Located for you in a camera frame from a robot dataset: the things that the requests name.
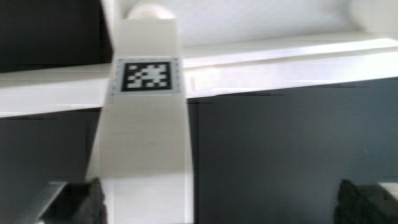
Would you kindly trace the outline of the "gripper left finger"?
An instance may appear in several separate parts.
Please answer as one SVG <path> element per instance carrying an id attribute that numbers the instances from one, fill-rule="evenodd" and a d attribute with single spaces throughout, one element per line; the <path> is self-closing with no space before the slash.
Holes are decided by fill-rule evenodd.
<path id="1" fill-rule="evenodd" d="M 22 224 L 106 224 L 99 179 L 84 183 L 51 182 L 33 198 Z"/>

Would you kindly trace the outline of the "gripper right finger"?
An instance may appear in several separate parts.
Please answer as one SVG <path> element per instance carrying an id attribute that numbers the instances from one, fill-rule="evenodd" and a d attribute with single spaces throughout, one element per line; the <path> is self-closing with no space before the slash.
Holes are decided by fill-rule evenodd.
<path id="1" fill-rule="evenodd" d="M 335 224 L 398 224 L 398 200 L 378 184 L 340 181 Z"/>

